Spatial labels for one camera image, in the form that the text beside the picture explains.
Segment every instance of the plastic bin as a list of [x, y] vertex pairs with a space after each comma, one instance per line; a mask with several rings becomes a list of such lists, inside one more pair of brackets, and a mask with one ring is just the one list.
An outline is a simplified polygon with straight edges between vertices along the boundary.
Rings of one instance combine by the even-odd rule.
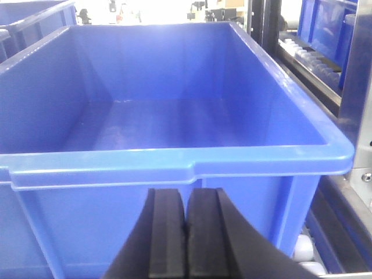
[[76, 24], [74, 0], [0, 2], [0, 28], [12, 36], [10, 57], [66, 25]]
[[[303, 0], [298, 36], [345, 72], [357, 1]], [[340, 87], [344, 84], [341, 78]]]
[[98, 278], [148, 188], [186, 205], [223, 187], [290, 255], [320, 175], [352, 165], [351, 143], [235, 23], [64, 27], [3, 62], [0, 86], [6, 278]]

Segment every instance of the metal frame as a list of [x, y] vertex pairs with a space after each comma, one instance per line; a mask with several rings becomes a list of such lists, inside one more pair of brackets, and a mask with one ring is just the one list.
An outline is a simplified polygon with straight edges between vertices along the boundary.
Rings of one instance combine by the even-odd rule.
[[370, 210], [372, 210], [371, 6], [372, 0], [358, 2], [338, 116], [340, 128], [356, 147], [354, 165], [348, 179]]
[[287, 68], [336, 116], [336, 124], [356, 149], [352, 171], [346, 176], [372, 211], [372, 0], [359, 0], [340, 98], [296, 58], [281, 47], [277, 55]]
[[281, 0], [249, 0], [247, 32], [270, 55], [275, 55], [279, 36]]

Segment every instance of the screw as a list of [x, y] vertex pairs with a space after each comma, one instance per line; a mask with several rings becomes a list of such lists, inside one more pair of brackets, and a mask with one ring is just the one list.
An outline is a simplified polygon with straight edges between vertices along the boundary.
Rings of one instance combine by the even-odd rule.
[[364, 182], [371, 182], [372, 181], [372, 173], [364, 173], [362, 175], [362, 180]]

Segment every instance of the bin rim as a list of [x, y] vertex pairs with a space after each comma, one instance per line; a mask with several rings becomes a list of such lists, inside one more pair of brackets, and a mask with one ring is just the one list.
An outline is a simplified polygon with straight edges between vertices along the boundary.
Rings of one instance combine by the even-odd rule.
[[[162, 148], [109, 151], [17, 153], [0, 155], [0, 185], [16, 191], [103, 185], [178, 184], [200, 178], [344, 174], [352, 167], [354, 147], [311, 98], [235, 23], [229, 25], [257, 56], [283, 94], [319, 133], [324, 144]], [[0, 74], [71, 29], [62, 27], [0, 64]], [[133, 28], [117, 26], [115, 28]]]

